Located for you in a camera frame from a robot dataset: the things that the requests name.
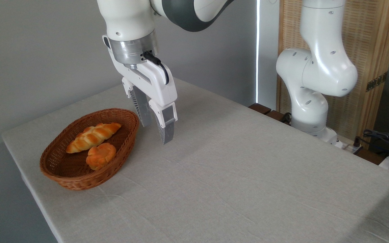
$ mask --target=silver metal ring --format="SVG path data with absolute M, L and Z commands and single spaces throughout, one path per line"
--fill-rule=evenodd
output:
M 109 39 L 115 60 L 119 63 L 135 65 L 143 63 L 146 59 L 142 56 L 144 52 L 151 52 L 156 55 L 158 52 L 156 32 L 153 31 L 146 37 L 137 40 L 119 42 Z

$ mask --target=brown wicker basket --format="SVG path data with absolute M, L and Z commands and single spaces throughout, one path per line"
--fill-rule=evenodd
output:
M 115 146 L 117 153 L 112 161 L 99 170 L 86 164 L 88 151 L 68 154 L 67 145 L 85 128 L 98 123 L 120 123 L 121 128 L 105 142 Z M 119 171 L 134 146 L 139 119 L 125 109 L 105 109 L 85 115 L 66 127 L 45 149 L 40 159 L 40 170 L 45 176 L 70 190 L 85 190 L 109 180 Z

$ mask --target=bread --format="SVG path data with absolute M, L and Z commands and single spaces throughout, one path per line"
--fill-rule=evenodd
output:
M 76 138 L 70 142 L 65 151 L 72 154 L 88 150 L 93 146 L 101 144 L 104 140 L 109 139 L 120 127 L 121 124 L 119 123 L 99 123 L 95 127 L 88 127 L 80 134 L 77 134 Z
M 86 163 L 93 170 L 103 168 L 116 155 L 116 148 L 110 143 L 102 143 L 94 146 L 88 151 Z

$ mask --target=white tablecloth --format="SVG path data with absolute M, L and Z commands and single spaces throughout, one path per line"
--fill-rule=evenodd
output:
M 163 146 L 139 128 L 122 169 L 75 192 L 39 169 L 73 120 L 134 111 L 117 86 L 6 131 L 3 139 L 60 243 L 389 242 L 389 171 L 218 95 L 176 81 Z

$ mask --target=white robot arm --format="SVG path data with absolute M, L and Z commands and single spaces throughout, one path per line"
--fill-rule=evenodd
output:
M 342 97 L 357 83 L 357 69 L 341 40 L 346 0 L 303 0 L 300 32 L 310 50 L 290 48 L 278 57 L 277 73 L 292 102 L 292 126 L 341 146 L 326 127 L 328 103 L 322 94 Z
M 153 15 L 159 14 L 191 32 L 210 26 L 233 0 L 97 0 L 106 21 L 103 41 L 133 100 L 143 126 L 153 110 L 163 144 L 171 141 L 178 120 L 173 76 L 155 57 L 158 52 Z

